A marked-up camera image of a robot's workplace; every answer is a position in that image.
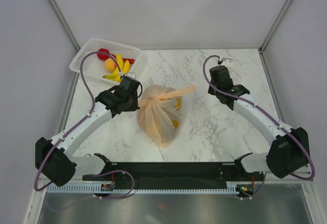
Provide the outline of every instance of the white marble tabletop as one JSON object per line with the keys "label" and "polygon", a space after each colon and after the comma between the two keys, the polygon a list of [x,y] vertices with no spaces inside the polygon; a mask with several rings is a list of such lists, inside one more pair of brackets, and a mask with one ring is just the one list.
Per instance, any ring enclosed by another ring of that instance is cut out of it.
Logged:
{"label": "white marble tabletop", "polygon": [[[209,55],[233,59],[229,72],[235,84],[242,84],[258,103],[277,117],[268,82],[256,49],[210,49],[142,51],[147,65],[137,79],[144,88],[158,84],[175,89],[195,85],[196,90],[183,97],[183,122],[168,148],[160,148],[139,127],[136,112],[126,112],[99,127],[76,151],[75,156],[101,153],[111,161],[190,162],[232,161],[248,152],[269,150],[264,137],[243,117],[207,94],[208,84],[202,64]],[[209,68],[216,65],[208,62]],[[87,78],[94,96],[110,86]],[[90,97],[79,77],[67,125],[87,112]]]}

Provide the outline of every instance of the gray wall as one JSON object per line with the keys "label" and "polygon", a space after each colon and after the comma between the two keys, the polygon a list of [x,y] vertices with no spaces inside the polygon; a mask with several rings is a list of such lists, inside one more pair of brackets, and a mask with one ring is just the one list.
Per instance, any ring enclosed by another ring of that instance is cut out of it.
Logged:
{"label": "gray wall", "polygon": [[46,0],[0,0],[1,223],[22,223],[34,144],[55,133],[75,51]]}
{"label": "gray wall", "polygon": [[327,0],[295,0],[265,56],[286,121],[309,133],[327,209]]}
{"label": "gray wall", "polygon": [[139,48],[259,47],[285,0],[56,0],[76,40]]}

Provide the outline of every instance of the plastic bag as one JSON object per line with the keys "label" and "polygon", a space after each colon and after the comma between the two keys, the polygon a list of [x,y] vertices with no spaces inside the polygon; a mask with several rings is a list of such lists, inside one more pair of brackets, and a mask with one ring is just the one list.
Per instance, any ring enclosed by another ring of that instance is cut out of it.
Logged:
{"label": "plastic bag", "polygon": [[181,96],[194,89],[194,85],[183,90],[151,85],[144,91],[138,103],[137,120],[159,146],[167,147],[175,138],[181,123]]}

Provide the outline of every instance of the gray floor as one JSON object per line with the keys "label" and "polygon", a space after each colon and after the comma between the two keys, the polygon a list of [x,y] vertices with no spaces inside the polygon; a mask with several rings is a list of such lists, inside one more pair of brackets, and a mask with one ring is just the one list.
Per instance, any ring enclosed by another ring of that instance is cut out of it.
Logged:
{"label": "gray floor", "polygon": [[[47,194],[60,209],[86,194]],[[90,198],[65,211],[43,204],[39,224],[312,223],[301,187],[265,185],[251,201],[227,195],[136,194],[123,200]]]}

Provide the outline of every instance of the plastic basket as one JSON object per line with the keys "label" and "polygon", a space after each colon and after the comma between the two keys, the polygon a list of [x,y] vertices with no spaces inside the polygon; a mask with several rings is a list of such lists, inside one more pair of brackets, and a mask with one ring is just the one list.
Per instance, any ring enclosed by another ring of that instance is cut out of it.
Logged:
{"label": "plastic basket", "polygon": [[[132,58],[134,59],[134,64],[131,65],[130,73],[135,73],[136,77],[138,77],[143,68],[144,68],[144,60],[140,58],[141,50],[136,47],[128,46],[125,44],[116,43],[113,41],[100,39],[100,38],[92,38],[89,39],[85,45],[80,49],[80,51],[73,58],[73,61],[69,65],[69,68],[72,71],[80,73],[80,66],[82,59],[90,52],[96,52],[100,48],[106,48],[110,51],[111,54],[116,55],[117,53],[121,54],[123,58]],[[97,55],[91,55],[87,58],[83,65],[83,73],[86,77],[92,77],[94,79],[98,79],[104,82],[107,82],[111,85],[117,85],[118,82],[104,79],[103,75],[110,74],[104,68],[104,61],[99,60]]]}

